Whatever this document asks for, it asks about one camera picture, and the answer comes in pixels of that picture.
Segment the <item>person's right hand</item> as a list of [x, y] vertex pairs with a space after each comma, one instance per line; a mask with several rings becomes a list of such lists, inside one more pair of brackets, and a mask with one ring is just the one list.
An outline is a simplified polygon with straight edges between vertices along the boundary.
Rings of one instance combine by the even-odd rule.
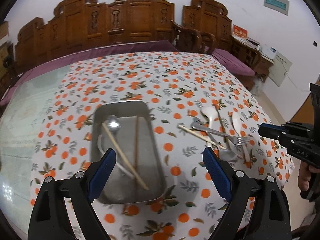
[[301, 161], [298, 174], [298, 187], [302, 191], [307, 191], [309, 189], [309, 182], [311, 180], [312, 173], [318, 173], [318, 170]]

